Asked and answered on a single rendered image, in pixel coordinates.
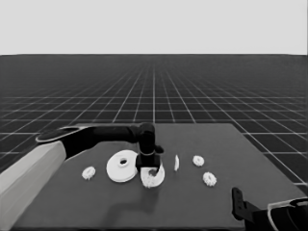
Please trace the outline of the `white toothed gear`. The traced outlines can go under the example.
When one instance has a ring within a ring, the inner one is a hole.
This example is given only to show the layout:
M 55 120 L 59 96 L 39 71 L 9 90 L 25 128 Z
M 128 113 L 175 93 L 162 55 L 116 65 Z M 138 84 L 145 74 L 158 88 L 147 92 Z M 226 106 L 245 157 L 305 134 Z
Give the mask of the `white toothed gear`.
M 195 155 L 193 158 L 192 158 L 192 162 L 195 166 L 197 167 L 202 167 L 204 165 L 204 159 L 202 156 L 198 156 L 198 155 Z
M 203 174 L 203 182 L 207 186 L 213 187 L 217 183 L 217 177 L 212 172 L 205 172 Z
M 85 180 L 90 180 L 96 173 L 96 170 L 94 167 L 86 167 L 82 172 L 82 177 Z
M 155 177 L 150 172 L 144 173 L 141 180 L 146 188 L 152 188 L 155 184 Z

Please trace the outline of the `large thick white disc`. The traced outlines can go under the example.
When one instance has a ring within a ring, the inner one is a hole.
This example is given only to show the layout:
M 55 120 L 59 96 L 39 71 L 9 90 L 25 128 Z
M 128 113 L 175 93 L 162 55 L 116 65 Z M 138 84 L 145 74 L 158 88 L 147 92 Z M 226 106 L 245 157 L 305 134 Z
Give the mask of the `large thick white disc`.
M 133 179 L 137 174 L 137 156 L 137 152 L 129 149 L 114 154 L 106 164 L 109 178 L 117 183 L 124 183 Z

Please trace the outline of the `white round carrier with pins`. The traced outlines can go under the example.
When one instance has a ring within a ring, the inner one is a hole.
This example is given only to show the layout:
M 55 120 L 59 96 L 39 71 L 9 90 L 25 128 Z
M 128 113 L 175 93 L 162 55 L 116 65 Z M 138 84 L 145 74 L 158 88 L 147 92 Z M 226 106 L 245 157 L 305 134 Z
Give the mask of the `white round carrier with pins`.
M 143 167 L 142 170 L 141 170 L 141 177 L 144 173 L 149 172 L 149 170 L 152 169 L 152 168 L 153 167 Z M 164 167 L 160 166 L 159 169 L 160 170 L 159 170 L 158 174 L 155 176 L 155 184 L 152 188 L 160 186 L 165 179 L 165 169 L 164 169 Z

